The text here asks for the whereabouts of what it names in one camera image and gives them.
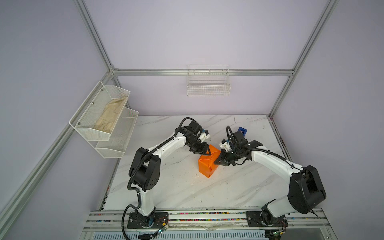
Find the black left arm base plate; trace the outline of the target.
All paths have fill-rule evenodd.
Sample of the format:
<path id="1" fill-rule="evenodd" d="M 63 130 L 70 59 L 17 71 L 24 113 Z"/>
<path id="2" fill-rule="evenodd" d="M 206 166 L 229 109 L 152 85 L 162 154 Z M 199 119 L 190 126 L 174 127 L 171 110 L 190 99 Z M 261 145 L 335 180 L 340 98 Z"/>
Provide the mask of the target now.
<path id="1" fill-rule="evenodd" d="M 155 212 L 148 217 L 141 215 L 139 212 L 129 214 L 129 220 L 126 224 L 127 229 L 159 229 L 169 220 L 169 213 Z"/>

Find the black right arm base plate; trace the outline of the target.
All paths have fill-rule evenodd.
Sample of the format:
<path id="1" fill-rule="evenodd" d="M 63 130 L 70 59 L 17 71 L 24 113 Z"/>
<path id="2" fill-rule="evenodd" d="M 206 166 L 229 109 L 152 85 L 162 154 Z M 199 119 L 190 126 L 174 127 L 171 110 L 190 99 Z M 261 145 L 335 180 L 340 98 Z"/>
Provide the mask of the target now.
<path id="1" fill-rule="evenodd" d="M 286 217 L 275 218 L 266 211 L 247 211 L 246 220 L 249 227 L 286 227 Z"/>

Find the orange wrapping paper sheet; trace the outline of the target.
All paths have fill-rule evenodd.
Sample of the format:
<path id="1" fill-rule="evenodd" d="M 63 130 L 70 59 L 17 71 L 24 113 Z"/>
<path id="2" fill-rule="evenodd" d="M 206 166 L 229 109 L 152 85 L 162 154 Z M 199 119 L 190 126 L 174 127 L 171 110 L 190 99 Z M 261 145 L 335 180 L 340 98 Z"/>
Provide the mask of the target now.
<path id="1" fill-rule="evenodd" d="M 213 145 L 209 145 L 209 150 L 211 153 L 207 152 L 207 156 L 201 155 L 198 160 L 199 172 L 207 178 L 210 178 L 218 168 L 218 165 L 215 164 L 215 161 L 221 154 L 221 151 Z"/>

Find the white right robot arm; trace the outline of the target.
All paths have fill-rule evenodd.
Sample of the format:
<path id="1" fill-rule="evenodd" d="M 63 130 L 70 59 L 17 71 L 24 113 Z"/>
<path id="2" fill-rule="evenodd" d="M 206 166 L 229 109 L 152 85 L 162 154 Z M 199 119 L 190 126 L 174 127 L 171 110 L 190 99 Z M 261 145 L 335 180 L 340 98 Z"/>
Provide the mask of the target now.
<path id="1" fill-rule="evenodd" d="M 265 216 L 278 218 L 290 213 L 307 214 L 327 198 L 318 170 L 308 165 L 295 164 L 276 154 L 261 143 L 251 141 L 240 146 L 223 140 L 219 144 L 222 152 L 215 160 L 216 165 L 235 166 L 245 159 L 265 166 L 288 184 L 288 194 L 274 199 L 262 208 Z"/>

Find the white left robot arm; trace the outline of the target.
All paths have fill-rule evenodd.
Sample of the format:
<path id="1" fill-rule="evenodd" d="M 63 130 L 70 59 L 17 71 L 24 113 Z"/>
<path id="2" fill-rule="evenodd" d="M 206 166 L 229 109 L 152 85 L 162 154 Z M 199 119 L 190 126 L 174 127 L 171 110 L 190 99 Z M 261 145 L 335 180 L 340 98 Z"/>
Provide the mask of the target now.
<path id="1" fill-rule="evenodd" d="M 209 137 L 207 130 L 197 135 L 178 133 L 154 147 L 139 148 L 136 151 L 129 171 L 127 188 L 137 192 L 136 210 L 142 216 L 148 217 L 155 211 L 152 189 L 160 179 L 161 161 L 184 146 L 188 146 L 193 154 L 209 156 L 211 151 L 206 142 Z"/>

